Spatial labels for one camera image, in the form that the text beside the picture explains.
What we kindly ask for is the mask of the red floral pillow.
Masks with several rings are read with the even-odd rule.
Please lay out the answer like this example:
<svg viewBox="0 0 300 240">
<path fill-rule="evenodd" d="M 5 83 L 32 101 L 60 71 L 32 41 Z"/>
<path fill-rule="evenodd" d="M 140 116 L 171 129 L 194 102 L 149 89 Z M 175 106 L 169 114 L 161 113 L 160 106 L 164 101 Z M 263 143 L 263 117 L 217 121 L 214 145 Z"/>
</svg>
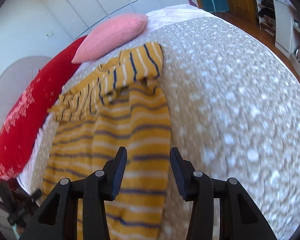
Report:
<svg viewBox="0 0 300 240">
<path fill-rule="evenodd" d="M 0 131 L 0 180 L 15 178 L 28 163 L 48 109 L 79 68 L 71 61 L 84 39 L 75 40 L 49 61 L 8 113 Z"/>
</svg>

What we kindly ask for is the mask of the white wall socket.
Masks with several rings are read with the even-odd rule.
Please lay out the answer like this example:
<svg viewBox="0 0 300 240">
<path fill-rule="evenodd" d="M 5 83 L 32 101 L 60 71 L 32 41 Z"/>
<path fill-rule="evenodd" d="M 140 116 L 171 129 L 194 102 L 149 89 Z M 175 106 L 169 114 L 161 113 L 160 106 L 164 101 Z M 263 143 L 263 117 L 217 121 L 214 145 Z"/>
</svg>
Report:
<svg viewBox="0 0 300 240">
<path fill-rule="evenodd" d="M 47 33 L 47 34 L 45 35 L 45 37 L 46 37 L 46 38 L 50 38 L 50 37 L 52 37 L 53 35 L 54 35 L 54 32 L 52 31 L 52 32 Z"/>
</svg>

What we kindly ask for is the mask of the yellow striped knit sweater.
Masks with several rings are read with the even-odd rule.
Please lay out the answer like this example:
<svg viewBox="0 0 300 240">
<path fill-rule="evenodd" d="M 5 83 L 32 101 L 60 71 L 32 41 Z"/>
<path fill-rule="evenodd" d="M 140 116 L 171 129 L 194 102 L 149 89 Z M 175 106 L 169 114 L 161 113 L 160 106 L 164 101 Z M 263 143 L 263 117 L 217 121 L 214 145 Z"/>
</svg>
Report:
<svg viewBox="0 0 300 240">
<path fill-rule="evenodd" d="M 159 86 L 163 47 L 147 42 L 100 64 L 51 108 L 58 128 L 43 176 L 84 179 L 127 150 L 120 192 L 106 203 L 111 239 L 157 239 L 168 181 L 171 122 Z"/>
</svg>

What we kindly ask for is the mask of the beige heart-pattern quilt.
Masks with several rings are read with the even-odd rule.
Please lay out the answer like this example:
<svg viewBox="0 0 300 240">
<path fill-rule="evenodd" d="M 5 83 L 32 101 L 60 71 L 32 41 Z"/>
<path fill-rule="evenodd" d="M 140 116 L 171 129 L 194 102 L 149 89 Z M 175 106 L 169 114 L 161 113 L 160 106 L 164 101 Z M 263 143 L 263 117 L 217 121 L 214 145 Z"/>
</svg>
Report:
<svg viewBox="0 0 300 240">
<path fill-rule="evenodd" d="M 164 50 L 159 86 L 170 114 L 170 149 L 177 147 L 184 159 L 214 179 L 237 178 L 276 238 L 292 237 L 300 225 L 300 83 L 246 32 L 217 17 L 164 26 L 81 64 L 59 97 L 98 65 L 147 42 Z M 37 155 L 32 191 L 43 191 L 57 128 L 52 116 Z M 185 239 L 190 213 L 168 159 L 157 239 Z"/>
</svg>

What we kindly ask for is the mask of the white round headboard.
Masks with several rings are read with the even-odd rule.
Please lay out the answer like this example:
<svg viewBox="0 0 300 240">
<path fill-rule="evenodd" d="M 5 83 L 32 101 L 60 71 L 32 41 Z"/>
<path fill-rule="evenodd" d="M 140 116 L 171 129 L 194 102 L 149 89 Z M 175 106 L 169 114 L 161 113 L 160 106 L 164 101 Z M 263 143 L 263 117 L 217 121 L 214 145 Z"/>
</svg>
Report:
<svg viewBox="0 0 300 240">
<path fill-rule="evenodd" d="M 39 71 L 51 60 L 48 56 L 28 56 L 10 64 L 0 75 L 0 130 L 6 116 Z"/>
</svg>

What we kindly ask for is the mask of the white shelf unit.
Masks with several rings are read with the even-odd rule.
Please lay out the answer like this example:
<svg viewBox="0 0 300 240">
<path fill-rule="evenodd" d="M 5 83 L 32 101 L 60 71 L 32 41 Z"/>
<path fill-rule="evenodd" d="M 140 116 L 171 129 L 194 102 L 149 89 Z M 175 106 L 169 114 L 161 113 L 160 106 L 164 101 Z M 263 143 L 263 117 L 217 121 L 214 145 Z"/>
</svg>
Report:
<svg viewBox="0 0 300 240">
<path fill-rule="evenodd" d="M 300 78 L 300 13 L 290 0 L 274 1 L 275 19 L 259 17 L 260 27 L 275 37 L 275 47 L 289 58 Z"/>
</svg>

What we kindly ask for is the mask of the white fluffy bed sheet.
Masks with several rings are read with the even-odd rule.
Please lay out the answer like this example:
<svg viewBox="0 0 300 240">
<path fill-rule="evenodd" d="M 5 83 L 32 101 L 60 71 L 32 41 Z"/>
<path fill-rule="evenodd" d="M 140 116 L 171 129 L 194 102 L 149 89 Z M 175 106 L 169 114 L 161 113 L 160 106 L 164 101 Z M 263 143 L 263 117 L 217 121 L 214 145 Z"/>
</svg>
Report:
<svg viewBox="0 0 300 240">
<path fill-rule="evenodd" d="M 164 26 L 191 20 L 194 18 L 215 17 L 215 15 L 213 15 L 212 13 L 189 4 L 165 7 L 163 9 L 151 11 L 146 15 L 148 16 L 148 22 L 141 35 L 147 35 Z M 32 192 L 31 183 L 34 170 L 39 167 L 39 165 L 36 163 L 37 155 L 39 153 L 39 150 L 43 148 L 42 140 L 47 135 L 46 130 L 51 117 L 52 114 L 49 113 L 45 118 L 44 124 L 39 129 L 39 132 L 37 134 L 37 139 L 35 140 L 30 159 L 23 168 L 23 171 L 16 177 L 19 186 L 28 194 Z"/>
</svg>

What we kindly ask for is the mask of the pink knit pillow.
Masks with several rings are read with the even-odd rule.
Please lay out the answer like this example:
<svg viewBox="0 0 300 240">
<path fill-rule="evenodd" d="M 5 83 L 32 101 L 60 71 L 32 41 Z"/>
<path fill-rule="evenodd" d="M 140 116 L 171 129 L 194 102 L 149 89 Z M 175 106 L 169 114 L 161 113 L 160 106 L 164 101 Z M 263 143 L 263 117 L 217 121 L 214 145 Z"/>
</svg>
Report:
<svg viewBox="0 0 300 240">
<path fill-rule="evenodd" d="M 103 57 L 141 34 L 147 21 L 147 15 L 130 13 L 101 23 L 84 39 L 71 62 L 83 63 Z"/>
</svg>

